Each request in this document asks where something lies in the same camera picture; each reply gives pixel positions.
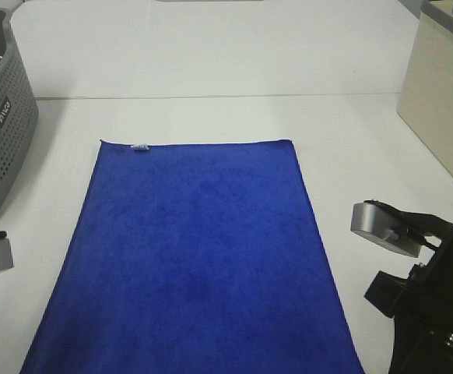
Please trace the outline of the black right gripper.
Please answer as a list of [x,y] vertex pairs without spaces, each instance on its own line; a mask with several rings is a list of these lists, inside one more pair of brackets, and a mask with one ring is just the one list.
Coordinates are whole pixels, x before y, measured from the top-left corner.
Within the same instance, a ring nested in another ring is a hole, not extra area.
[[379,272],[365,298],[394,321],[390,373],[453,373],[453,235],[406,279]]

